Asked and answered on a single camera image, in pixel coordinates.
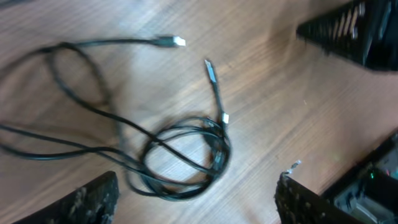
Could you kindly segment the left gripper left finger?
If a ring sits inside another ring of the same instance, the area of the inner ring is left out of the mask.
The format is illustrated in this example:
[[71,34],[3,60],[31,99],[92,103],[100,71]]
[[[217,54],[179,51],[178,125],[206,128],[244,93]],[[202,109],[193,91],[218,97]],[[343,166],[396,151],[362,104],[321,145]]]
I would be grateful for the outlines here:
[[107,171],[16,224],[111,224],[118,198],[117,175]]

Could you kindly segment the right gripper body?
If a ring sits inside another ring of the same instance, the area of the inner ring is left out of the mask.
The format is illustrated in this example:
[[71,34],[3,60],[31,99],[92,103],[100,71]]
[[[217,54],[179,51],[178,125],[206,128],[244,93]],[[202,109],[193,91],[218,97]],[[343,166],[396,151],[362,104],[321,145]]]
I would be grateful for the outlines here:
[[327,188],[321,197],[363,223],[397,224],[397,132]]

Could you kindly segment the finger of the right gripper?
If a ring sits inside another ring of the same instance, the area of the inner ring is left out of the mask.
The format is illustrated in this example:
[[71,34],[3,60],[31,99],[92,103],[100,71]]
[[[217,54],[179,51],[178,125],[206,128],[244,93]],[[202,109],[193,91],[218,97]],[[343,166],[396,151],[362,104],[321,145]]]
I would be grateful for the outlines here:
[[298,38],[370,70],[397,70],[397,0],[355,0],[300,24]]

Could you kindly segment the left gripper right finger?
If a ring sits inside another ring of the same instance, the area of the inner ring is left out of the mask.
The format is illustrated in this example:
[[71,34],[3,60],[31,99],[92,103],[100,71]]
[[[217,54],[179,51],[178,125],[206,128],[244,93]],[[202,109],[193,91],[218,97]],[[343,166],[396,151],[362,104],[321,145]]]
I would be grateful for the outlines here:
[[358,180],[358,175],[365,168],[365,163],[357,163],[321,195],[291,178],[290,175],[301,163],[300,160],[295,161],[289,169],[280,173],[277,181],[274,200],[282,223],[350,224],[363,222],[343,211],[335,200]]

